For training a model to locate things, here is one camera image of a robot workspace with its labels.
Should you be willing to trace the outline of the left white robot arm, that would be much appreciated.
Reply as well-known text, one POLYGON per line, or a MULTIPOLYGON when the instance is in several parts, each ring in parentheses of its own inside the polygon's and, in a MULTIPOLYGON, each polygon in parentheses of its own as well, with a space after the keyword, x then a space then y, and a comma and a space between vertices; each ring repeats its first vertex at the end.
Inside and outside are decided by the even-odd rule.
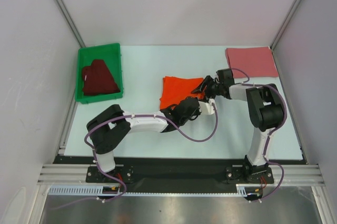
POLYGON ((90 134, 96 161, 100 166, 97 175, 105 182, 110 182, 115 178, 116 164, 113 151, 128 134, 147 131, 172 132, 200 114, 199 101, 193 97, 187 97, 178 105, 170 105, 168 108, 161 109, 151 115, 147 114, 145 117, 123 111, 118 104, 111 105, 86 125, 90 132, 96 126, 116 119, 111 122, 114 124, 113 127, 107 123, 90 134))

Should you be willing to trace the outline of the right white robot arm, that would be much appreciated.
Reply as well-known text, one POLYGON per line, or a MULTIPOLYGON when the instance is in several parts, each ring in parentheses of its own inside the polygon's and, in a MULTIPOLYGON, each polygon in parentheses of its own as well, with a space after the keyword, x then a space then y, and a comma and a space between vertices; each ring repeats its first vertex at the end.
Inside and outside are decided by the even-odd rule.
POLYGON ((218 70, 216 78, 206 76, 192 93, 202 93, 206 102, 222 96, 247 103, 250 121, 254 126, 251 146, 241 169, 236 172, 237 176, 230 178, 227 173, 227 180, 258 183, 268 173, 271 136, 286 121, 286 105, 275 84, 248 84, 246 81, 235 83, 234 71, 242 72, 229 68, 218 70))

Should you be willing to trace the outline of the orange t-shirt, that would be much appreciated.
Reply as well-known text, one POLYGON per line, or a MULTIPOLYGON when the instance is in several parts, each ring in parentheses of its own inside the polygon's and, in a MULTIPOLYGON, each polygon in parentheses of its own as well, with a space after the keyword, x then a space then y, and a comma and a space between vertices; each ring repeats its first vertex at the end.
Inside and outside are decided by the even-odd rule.
POLYGON ((204 93, 193 94, 195 90, 202 82, 203 78, 183 79, 174 76, 165 76, 163 78, 163 91, 160 98, 160 110, 166 109, 170 105, 178 105, 182 100, 187 97, 193 97, 198 99, 204 98, 204 93))

